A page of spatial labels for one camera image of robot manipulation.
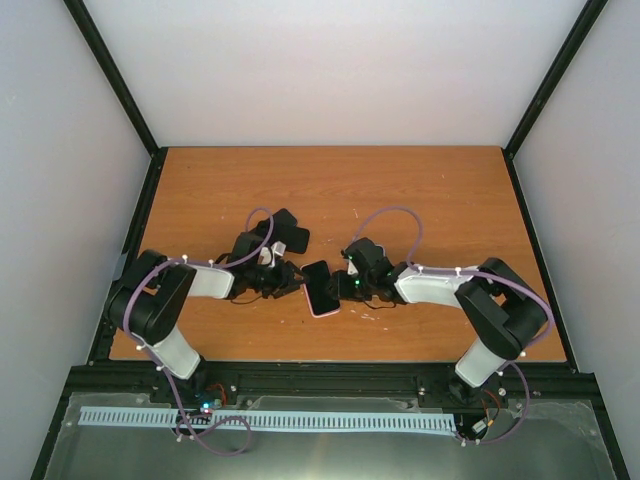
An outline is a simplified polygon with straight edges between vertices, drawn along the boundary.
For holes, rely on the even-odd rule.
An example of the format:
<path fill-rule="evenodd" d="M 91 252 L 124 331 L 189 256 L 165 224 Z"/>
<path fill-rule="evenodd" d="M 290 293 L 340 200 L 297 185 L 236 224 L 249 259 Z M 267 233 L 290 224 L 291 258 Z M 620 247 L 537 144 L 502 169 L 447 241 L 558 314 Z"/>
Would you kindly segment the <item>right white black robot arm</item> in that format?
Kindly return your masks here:
<path fill-rule="evenodd" d="M 354 263 L 331 275 L 326 293 L 366 302 L 377 296 L 394 305 L 428 303 L 461 309 L 476 339 L 454 372 L 476 389 L 517 360 L 555 326 L 550 306 L 505 262 L 489 258 L 479 266 L 433 268 L 383 259 L 369 269 Z"/>

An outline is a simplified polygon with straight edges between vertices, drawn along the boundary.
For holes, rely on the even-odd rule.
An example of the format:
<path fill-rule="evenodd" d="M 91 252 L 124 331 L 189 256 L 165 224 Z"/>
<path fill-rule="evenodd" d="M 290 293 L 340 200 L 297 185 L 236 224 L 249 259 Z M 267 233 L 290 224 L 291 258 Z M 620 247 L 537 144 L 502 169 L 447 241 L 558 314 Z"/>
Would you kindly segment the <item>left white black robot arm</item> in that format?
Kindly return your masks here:
<path fill-rule="evenodd" d="M 287 226 L 243 232 L 230 253 L 204 265 L 146 250 L 111 288 L 104 317 L 174 376 L 177 395 L 197 402 L 207 393 L 208 378 L 198 371 L 201 355 L 177 326 L 186 299 L 233 301 L 248 290 L 277 299 L 300 289 L 308 276 L 283 256 L 305 253 L 309 237 L 307 229 Z"/>

